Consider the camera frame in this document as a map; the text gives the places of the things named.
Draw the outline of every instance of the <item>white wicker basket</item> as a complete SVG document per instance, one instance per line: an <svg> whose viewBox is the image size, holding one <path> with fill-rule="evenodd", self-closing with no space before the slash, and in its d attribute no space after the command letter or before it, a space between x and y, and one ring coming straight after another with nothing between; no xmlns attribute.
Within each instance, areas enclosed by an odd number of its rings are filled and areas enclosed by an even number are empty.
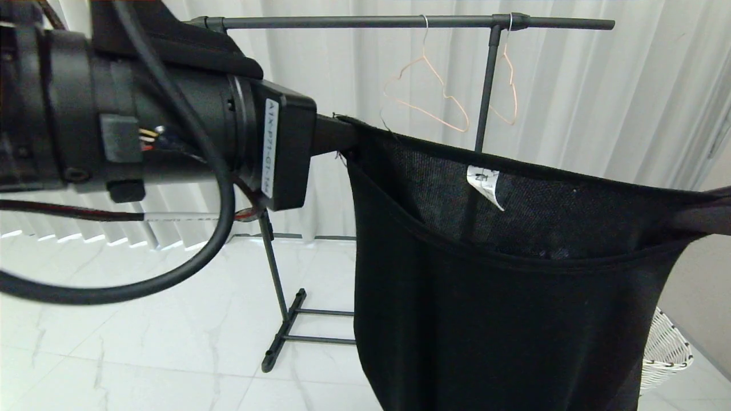
<svg viewBox="0 0 731 411"><path fill-rule="evenodd" d="M645 346L640 395L660 386L673 375L693 364L690 343L658 307L652 318Z"/></svg>

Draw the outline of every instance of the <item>curtain fold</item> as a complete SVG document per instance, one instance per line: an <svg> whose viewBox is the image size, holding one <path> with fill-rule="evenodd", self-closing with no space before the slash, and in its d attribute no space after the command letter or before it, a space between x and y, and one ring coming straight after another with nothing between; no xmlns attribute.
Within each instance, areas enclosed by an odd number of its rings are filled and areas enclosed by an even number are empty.
<svg viewBox="0 0 731 411"><path fill-rule="evenodd" d="M90 33L82 1L51 4L71 29ZM650 186L697 188L723 146L731 121L731 2L664 1L366 1L169 0L176 17L271 15L489 15L608 18L613 31L525 29L504 32L515 68L515 125L488 118L484 151L505 157ZM430 29L426 53L465 107L470 130L456 132L383 96L384 84L421 54L424 29L232 30L265 78L313 97L323 114L347 114L394 132L472 149L488 50L487 29ZM492 104L512 114L510 71L499 60ZM459 109L442 99L424 64L389 85L389 94L463 125ZM125 211L216 212L212 181L150 186L139 204L116 205L106 193L5 195ZM237 204L246 201L237 194ZM275 231L355 235L349 180L335 154L312 159L305 207L272 213ZM210 222L85 223L3 213L3 234L39 238L104 238L150 247L196 246ZM235 233L258 233L255 223Z"/></svg>

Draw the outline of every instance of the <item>white care label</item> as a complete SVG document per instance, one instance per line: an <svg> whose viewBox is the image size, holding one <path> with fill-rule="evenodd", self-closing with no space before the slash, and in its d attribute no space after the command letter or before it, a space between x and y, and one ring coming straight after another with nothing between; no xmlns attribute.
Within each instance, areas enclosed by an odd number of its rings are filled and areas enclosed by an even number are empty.
<svg viewBox="0 0 731 411"><path fill-rule="evenodd" d="M262 192L272 198L274 193L274 163L276 161L276 127L279 123L279 103L267 99L264 109L264 156L262 157Z"/></svg>
<svg viewBox="0 0 731 411"><path fill-rule="evenodd" d="M500 211L505 211L505 209L498 204L498 198L495 191L498 186L499 177L499 171L475 167L473 165L467 167L467 182L469 185L473 186L481 195L484 195L492 204L496 205Z"/></svg>

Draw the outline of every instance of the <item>black tank top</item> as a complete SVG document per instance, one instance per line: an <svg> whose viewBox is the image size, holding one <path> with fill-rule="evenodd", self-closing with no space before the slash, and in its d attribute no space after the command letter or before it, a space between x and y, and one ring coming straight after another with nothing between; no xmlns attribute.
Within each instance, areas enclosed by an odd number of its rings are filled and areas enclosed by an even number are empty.
<svg viewBox="0 0 731 411"><path fill-rule="evenodd" d="M637 409L655 305L675 261L703 236L663 222L718 195L345 120L358 134L345 153L357 225L355 335L385 411ZM499 172L504 211L468 184L469 166Z"/></svg>

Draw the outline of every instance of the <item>clothes rack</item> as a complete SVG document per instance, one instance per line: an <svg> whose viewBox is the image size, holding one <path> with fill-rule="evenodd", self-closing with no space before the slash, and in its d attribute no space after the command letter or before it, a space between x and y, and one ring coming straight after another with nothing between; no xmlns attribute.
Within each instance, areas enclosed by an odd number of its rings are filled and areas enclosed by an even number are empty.
<svg viewBox="0 0 731 411"><path fill-rule="evenodd" d="M588 30L611 30L614 28L614 20L596 20L583 18L549 18L532 17L523 13L495 14L495 15L431 15L426 16L429 28L484 28L490 29L488 43L488 58L485 65L485 80L482 84L482 99L480 102L480 116L477 120L477 136L475 138L474 150L482 152L485 142L485 127L488 120L490 97L492 92L495 66L497 63L498 47L500 36L503 30L517 31L527 28L544 29L588 29ZM230 29L396 29L396 28L423 28L425 27L425 16L422 15L394 15L394 16L310 16L310 17L256 17L256 18L224 18L202 16L188 22L194 26L204 27L213 31L226 33ZM322 127L327 128L327 121L322 122ZM471 235L471 226L474 222L475 208L478 193L470 191L467 203L466 224L463 230L463 237ZM263 213L260 220L262 239L272 274L274 290L276 292L279 310L282 316L282 324L274 336L269 350L265 353L262 362L262 370L269 372L274 367L277 357L286 341L316 342L325 344L355 344L353 339L334 339L319 336L297 336L290 334L292 326L299 314L329 315L339 317L353 317L353 312L331 311L323 309L304 309L302 305L307 297L305 289L300 289L295 300L288 308L284 298L284 291L281 286L279 270L272 241L274 233L268 213Z"/></svg>

